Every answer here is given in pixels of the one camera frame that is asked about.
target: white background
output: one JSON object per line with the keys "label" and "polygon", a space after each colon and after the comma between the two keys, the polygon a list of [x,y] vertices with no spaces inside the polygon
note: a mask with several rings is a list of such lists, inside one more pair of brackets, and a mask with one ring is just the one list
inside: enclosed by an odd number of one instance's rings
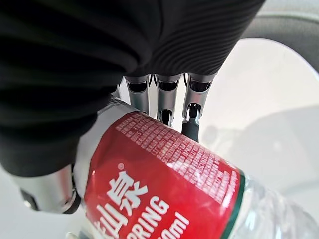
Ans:
{"label": "white background", "polygon": [[[128,100],[125,84],[121,85]],[[174,128],[181,129],[185,93],[178,86]],[[156,115],[156,88],[150,88]],[[261,39],[238,42],[211,86],[199,141],[319,222],[319,77],[297,53]],[[49,215],[26,208],[0,170],[0,238],[63,239],[84,224],[83,210]]]}

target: black sleeve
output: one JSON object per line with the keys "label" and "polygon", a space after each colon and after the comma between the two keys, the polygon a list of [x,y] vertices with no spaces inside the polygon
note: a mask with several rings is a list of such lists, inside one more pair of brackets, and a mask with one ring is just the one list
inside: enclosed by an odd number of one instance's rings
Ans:
{"label": "black sleeve", "polygon": [[73,162],[122,76],[213,74],[264,0],[0,1],[0,162]]}

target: clear plastic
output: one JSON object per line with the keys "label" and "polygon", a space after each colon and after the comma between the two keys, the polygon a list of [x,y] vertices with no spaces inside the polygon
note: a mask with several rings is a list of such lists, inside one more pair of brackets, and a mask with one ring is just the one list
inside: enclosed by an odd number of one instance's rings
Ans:
{"label": "clear plastic", "polygon": [[246,177],[242,206],[228,239],[319,239],[319,226],[302,208]]}

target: red bottle label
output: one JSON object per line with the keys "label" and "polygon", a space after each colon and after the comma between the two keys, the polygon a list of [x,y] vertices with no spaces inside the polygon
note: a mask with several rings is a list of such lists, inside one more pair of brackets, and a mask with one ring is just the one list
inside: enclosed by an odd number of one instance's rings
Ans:
{"label": "red bottle label", "polygon": [[85,203],[104,239],[228,238],[243,197],[243,173],[141,112],[103,135]]}

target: robotic hand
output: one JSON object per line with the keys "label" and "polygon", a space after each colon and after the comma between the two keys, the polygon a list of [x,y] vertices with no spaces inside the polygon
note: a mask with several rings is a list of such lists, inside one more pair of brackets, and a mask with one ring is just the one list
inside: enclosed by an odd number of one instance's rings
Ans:
{"label": "robotic hand", "polygon": [[72,213],[79,140],[126,76],[131,103],[170,125],[187,74],[183,133],[264,0],[1,1],[0,162],[35,210]]}

